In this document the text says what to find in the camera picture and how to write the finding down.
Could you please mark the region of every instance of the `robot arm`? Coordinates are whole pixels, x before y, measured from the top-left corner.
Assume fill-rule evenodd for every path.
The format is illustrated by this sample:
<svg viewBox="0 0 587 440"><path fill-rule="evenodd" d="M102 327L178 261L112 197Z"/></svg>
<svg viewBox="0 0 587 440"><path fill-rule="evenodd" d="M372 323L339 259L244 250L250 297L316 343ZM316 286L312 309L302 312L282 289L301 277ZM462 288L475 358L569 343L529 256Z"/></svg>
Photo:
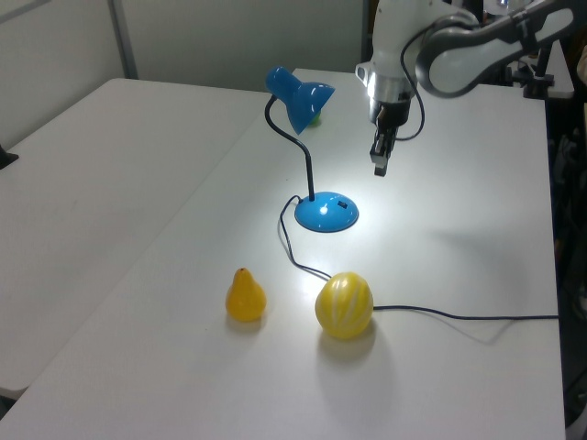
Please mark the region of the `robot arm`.
<svg viewBox="0 0 587 440"><path fill-rule="evenodd" d="M373 57L356 74L370 97L376 125L371 147L375 174L384 176L397 129L407 121L414 87L431 94L461 96L494 67L549 44L587 22L585 0L543 0L479 28L467 11L441 0L380 0L373 32ZM406 48L418 32L426 35Z"/></svg>

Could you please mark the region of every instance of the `green object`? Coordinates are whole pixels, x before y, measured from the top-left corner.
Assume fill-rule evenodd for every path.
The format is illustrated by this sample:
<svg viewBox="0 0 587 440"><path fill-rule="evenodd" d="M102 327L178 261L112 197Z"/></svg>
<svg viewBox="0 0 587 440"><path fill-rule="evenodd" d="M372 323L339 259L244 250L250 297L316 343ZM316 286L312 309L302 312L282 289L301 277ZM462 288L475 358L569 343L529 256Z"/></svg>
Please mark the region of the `green object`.
<svg viewBox="0 0 587 440"><path fill-rule="evenodd" d="M318 114L316 115L316 117L314 119L312 119L312 122L310 123L310 126L315 126L318 123L318 119L320 119L320 114L322 112L318 112Z"/></svg>

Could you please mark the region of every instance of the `lamp base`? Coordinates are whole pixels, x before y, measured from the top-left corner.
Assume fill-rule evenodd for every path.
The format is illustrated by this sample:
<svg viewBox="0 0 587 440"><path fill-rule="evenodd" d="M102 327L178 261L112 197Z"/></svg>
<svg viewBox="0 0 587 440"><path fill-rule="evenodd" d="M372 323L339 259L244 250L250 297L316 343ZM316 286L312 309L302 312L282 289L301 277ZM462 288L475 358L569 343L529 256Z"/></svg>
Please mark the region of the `lamp base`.
<svg viewBox="0 0 587 440"><path fill-rule="evenodd" d="M297 223L315 232L343 231L358 218L357 205L337 192L317 192L313 202L305 197L295 208Z"/></svg>

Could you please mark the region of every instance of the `lamp power cord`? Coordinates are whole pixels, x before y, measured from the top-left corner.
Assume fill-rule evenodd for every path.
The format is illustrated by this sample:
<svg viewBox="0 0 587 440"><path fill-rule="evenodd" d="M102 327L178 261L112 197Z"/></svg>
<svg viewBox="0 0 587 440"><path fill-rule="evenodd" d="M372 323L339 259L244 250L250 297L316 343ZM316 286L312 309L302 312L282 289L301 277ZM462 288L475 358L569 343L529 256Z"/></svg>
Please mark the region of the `lamp power cord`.
<svg viewBox="0 0 587 440"><path fill-rule="evenodd" d="M285 206L282 209L282 212L279 216L279 222L282 227L283 236L285 237L285 243L287 246L287 256L289 260L292 262L294 266L296 266L300 270L304 270L312 275L320 278L321 280L328 281L332 278L331 275L328 273L312 268L310 266L306 266L304 264L300 264L294 257L294 250L292 249L292 241L290 236L287 232L287 228L285 227L285 222L283 221L283 216L287 211L287 208L292 204L294 200L297 200L298 203L302 201L302 198L299 195L294 195L290 197L287 201ZM545 321L545 320L558 320L559 317L555 314L537 314L537 315L520 315L520 316L463 316L458 314L446 313L441 312L436 309L430 309L427 307L418 307L414 305L376 305L373 307L373 311L379 312L384 310L404 310L409 312L423 312L427 314L438 314L440 316L444 316L450 319L461 320L461 321Z"/></svg>

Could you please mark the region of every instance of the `lamp neck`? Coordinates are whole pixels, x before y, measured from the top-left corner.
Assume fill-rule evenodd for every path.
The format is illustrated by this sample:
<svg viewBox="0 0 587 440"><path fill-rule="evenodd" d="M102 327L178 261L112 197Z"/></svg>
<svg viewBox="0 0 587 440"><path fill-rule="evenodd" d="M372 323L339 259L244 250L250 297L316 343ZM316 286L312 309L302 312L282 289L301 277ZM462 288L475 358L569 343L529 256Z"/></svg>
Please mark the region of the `lamp neck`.
<svg viewBox="0 0 587 440"><path fill-rule="evenodd" d="M295 145L297 145L304 152L304 155L305 155L305 172L307 174L307 179L308 179L308 200L310 202L313 202L314 199L315 199L315 195L314 195L314 176L313 176L313 173L312 173L312 157L310 156L310 151L308 150L308 148L302 142L300 142L295 137L293 137L293 136L285 133L283 130L281 130L278 126L276 126L273 123L273 121L271 120L271 107L273 106L273 104L275 104L275 101L276 100L277 100L277 96L275 96L274 94L272 94L271 95L271 98L269 99L269 102L267 103L267 105L265 105L265 120L267 121L267 124L269 125L269 127L271 127L271 129L275 133L277 133L280 136L283 136L284 138L286 138L290 142L293 142Z"/></svg>

